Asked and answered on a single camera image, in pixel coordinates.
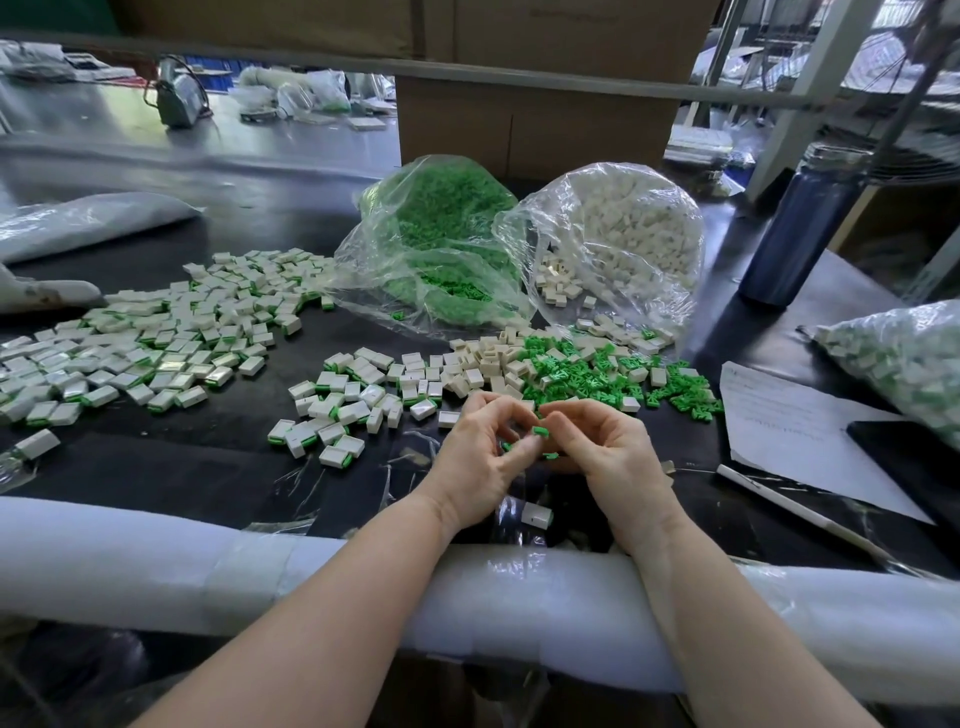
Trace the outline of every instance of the plastic wrap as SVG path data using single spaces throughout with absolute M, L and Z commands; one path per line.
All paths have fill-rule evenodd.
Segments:
M 585 295 L 598 300 L 597 312 L 674 338 L 689 322 L 703 269 L 703 218 L 689 195 L 650 167 L 601 162 L 565 174 L 498 215 L 493 231 L 508 249 L 533 235 L 525 282 L 550 324 L 582 317 Z M 581 281 L 584 292 L 565 307 L 538 293 L 545 260 L 548 276 L 563 266 Z
M 0 612 L 232 635 L 343 543 L 0 497 Z M 867 571 L 739 568 L 857 698 L 960 703 L 960 584 Z M 625 556 L 451 546 L 401 646 L 453 659 L 541 665 L 629 690 L 684 690 Z
M 814 340 L 848 374 L 960 449 L 960 301 L 817 327 Z
M 520 288 L 526 242 L 498 241 L 497 212 L 516 198 L 470 159 L 428 156 L 364 191 L 360 224 L 337 249 L 337 302 L 380 323 L 448 339 L 528 321 Z
M 185 202 L 153 192 L 117 192 L 57 205 L 28 205 L 6 217 L 0 213 L 0 263 L 66 253 L 199 214 Z

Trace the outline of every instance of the water bottle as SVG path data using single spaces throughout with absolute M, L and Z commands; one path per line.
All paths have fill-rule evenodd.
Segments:
M 814 142 L 806 148 L 739 294 L 786 308 L 853 207 L 867 180 L 870 153 Z

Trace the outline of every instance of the left hand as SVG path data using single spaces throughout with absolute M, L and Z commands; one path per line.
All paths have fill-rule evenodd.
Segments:
M 527 434 L 520 438 L 510 421 Z M 537 415 L 512 397 L 470 395 L 430 474 L 414 491 L 437 503 L 450 538 L 492 513 L 510 482 L 540 457 L 545 441 L 530 431 L 539 423 Z M 513 445 L 509 452 L 499 453 L 497 437 Z

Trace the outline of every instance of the right hand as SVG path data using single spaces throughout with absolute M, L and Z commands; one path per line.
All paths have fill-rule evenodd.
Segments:
M 625 550 L 642 547 L 652 528 L 683 517 L 643 422 L 596 400 L 553 401 L 540 413 L 550 438 L 587 477 Z

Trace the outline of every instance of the white plastic sheet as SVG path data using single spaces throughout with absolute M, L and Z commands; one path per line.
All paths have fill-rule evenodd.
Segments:
M 343 543 L 0 497 L 0 612 L 235 634 Z M 866 571 L 741 570 L 856 697 L 960 704 L 960 584 Z M 619 555 L 452 546 L 402 643 L 451 658 L 535 662 L 619 688 L 683 689 L 636 570 Z
M 90 195 L 0 214 L 0 263 L 56 255 L 195 217 L 200 211 L 153 192 Z

